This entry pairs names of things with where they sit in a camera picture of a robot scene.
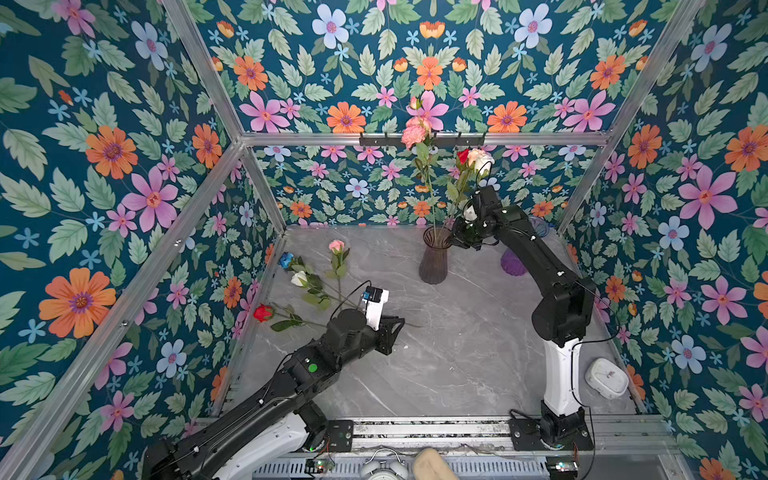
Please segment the smoky brown ribbed glass vase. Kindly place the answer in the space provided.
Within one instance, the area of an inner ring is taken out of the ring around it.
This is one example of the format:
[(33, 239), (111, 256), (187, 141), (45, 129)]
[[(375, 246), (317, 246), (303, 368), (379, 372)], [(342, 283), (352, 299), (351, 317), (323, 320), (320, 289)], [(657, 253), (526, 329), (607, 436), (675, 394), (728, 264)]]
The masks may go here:
[(422, 237), (425, 251), (418, 269), (423, 282), (437, 285), (447, 278), (450, 238), (451, 232), (444, 226), (433, 226), (425, 230)]

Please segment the pink peony flower stem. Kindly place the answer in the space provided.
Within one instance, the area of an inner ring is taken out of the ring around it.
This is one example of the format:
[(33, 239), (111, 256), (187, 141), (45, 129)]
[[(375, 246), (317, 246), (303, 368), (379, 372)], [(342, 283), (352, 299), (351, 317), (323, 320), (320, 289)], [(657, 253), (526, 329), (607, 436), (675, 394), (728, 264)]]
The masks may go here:
[(436, 226), (437, 220), (432, 208), (437, 203), (432, 185), (434, 163), (435, 129), (433, 125), (432, 108), (436, 106), (437, 97), (432, 91), (424, 90), (419, 96), (412, 96), (406, 106), (409, 119), (401, 134), (401, 141), (406, 149), (414, 155), (412, 164), (418, 171), (421, 183), (426, 187), (428, 199), (423, 210), (424, 219), (431, 226)]

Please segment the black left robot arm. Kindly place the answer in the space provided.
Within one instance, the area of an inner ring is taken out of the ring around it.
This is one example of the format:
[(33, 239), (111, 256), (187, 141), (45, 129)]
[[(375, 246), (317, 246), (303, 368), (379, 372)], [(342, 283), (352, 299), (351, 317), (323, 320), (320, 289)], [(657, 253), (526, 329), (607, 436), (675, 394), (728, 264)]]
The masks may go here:
[(170, 439), (150, 446), (144, 456), (142, 479), (219, 479), (219, 471), (246, 445), (290, 414), (313, 435), (327, 421), (311, 405), (333, 385), (345, 365), (371, 351), (392, 353), (405, 319), (385, 315), (374, 329), (357, 309), (345, 309), (326, 325), (318, 339), (289, 354), (270, 380), (209, 426), (178, 442)]

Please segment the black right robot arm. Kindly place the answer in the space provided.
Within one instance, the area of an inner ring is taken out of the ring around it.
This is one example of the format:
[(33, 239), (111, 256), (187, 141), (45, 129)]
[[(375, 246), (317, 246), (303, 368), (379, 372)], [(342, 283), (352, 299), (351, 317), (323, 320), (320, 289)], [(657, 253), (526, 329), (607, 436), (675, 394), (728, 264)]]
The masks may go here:
[(522, 262), (541, 294), (532, 312), (535, 333), (543, 341), (545, 389), (541, 416), (520, 423), (511, 419), (515, 443), (527, 437), (551, 450), (588, 451), (594, 441), (579, 394), (579, 357), (592, 320), (595, 284), (569, 269), (535, 231), (517, 206), (504, 206), (491, 187), (475, 190), (455, 221), (451, 243), (481, 249), (487, 239), (501, 243)]

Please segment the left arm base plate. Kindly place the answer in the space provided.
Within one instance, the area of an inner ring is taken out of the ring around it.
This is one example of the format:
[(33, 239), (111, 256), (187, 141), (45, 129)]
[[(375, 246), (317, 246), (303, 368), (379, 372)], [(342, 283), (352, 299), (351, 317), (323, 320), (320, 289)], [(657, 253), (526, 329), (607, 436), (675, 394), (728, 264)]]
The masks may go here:
[(350, 452), (354, 438), (355, 423), (352, 420), (331, 420), (313, 433), (309, 451)]

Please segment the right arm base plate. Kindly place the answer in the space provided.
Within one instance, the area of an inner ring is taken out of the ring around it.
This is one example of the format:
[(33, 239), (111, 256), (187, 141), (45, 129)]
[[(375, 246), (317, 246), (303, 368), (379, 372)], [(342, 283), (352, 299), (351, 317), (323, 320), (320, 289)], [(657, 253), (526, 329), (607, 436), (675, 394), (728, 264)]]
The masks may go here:
[(508, 426), (516, 451), (592, 451), (595, 447), (583, 409), (567, 416), (549, 412), (541, 418), (511, 409)]

